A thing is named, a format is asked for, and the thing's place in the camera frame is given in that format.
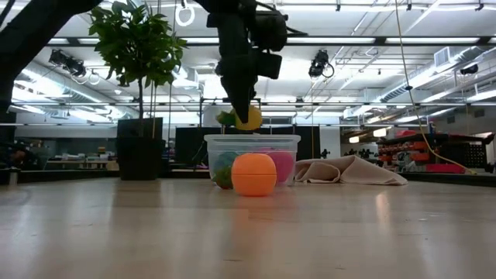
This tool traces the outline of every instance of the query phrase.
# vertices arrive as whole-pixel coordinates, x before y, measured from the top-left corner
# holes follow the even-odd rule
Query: cloth
[[[296,162],[295,180],[312,183],[405,185],[401,175],[357,156],[339,159],[313,159]]]

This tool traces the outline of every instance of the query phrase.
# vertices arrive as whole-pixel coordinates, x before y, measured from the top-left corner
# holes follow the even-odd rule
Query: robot
[[[102,0],[32,0],[0,33],[0,112],[10,106],[13,82],[24,67],[43,49],[74,15],[88,12]],[[207,27],[219,32],[221,60],[216,73],[236,114],[248,122],[250,101],[255,97],[258,76],[278,79],[288,17],[255,0],[197,0],[208,13]],[[268,11],[257,11],[261,5]]]

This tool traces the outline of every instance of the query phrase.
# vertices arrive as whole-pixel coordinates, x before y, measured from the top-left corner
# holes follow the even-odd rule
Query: orange ball
[[[266,154],[246,153],[232,165],[232,184],[236,193],[249,197],[272,194],[277,182],[276,165]]]

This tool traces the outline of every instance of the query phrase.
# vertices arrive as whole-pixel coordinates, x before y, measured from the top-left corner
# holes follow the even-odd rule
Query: red object
[[[416,134],[417,134],[416,131],[405,130],[405,131],[396,132],[396,137],[398,138],[398,137],[403,137],[403,136],[413,136]]]
[[[425,143],[425,142],[414,142],[413,143],[413,149],[414,150],[426,150],[427,149],[427,143]]]
[[[428,164],[426,170],[438,174],[465,174],[465,169],[455,164]]]

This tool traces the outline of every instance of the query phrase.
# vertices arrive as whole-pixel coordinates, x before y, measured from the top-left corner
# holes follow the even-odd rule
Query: black pot
[[[152,181],[161,169],[165,141],[143,137],[117,138],[117,163],[124,181]]]

